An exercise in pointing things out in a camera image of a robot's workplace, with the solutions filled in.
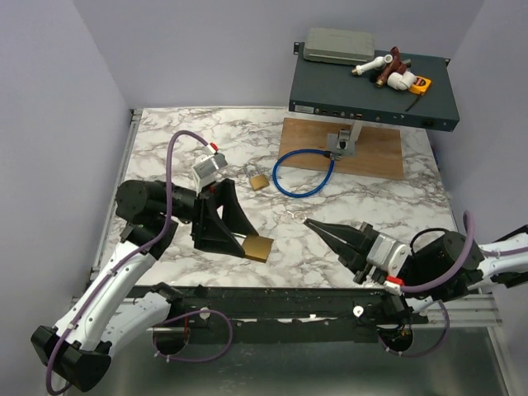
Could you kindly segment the silver key with ring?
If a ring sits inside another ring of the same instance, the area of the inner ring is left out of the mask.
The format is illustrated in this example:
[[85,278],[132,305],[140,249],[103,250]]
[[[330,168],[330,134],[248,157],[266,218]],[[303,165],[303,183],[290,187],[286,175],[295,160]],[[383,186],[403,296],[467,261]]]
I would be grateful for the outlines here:
[[307,219],[305,212],[296,210],[286,210],[281,216],[280,221],[292,224],[302,224]]

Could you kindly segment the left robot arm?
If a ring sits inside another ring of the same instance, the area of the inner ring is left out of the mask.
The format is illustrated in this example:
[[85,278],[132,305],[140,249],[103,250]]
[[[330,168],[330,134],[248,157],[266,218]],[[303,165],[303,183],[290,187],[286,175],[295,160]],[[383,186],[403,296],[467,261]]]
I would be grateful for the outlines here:
[[116,214],[127,223],[120,242],[78,302],[55,325],[40,325],[31,344],[46,367],[49,394],[52,376],[86,392],[107,372],[127,344],[151,326],[177,324],[183,307],[166,286],[148,292],[137,307],[119,312],[136,282],[165,253],[179,223],[191,224],[194,247],[246,257],[246,240],[258,237],[238,203],[231,179],[213,181],[202,191],[162,181],[128,180],[116,194]]

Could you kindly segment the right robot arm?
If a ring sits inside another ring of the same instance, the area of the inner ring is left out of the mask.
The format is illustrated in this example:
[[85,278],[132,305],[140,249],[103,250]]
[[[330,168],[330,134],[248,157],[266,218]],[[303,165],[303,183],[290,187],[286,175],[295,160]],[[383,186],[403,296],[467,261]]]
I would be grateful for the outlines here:
[[393,294],[379,303],[380,315],[389,323],[408,316],[405,298],[447,302],[471,290],[527,282],[526,227],[480,245],[473,217],[464,214],[464,233],[435,228],[437,238],[416,248],[414,242],[402,243],[368,223],[354,228],[306,219],[304,225],[337,254],[356,284],[368,282]]

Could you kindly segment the white pipe elbow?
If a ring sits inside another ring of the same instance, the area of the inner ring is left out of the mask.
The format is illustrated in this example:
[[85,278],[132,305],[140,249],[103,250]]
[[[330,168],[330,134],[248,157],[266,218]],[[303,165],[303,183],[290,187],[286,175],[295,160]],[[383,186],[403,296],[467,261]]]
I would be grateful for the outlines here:
[[392,72],[387,78],[387,85],[397,91],[407,91],[416,82],[417,76],[410,72]]

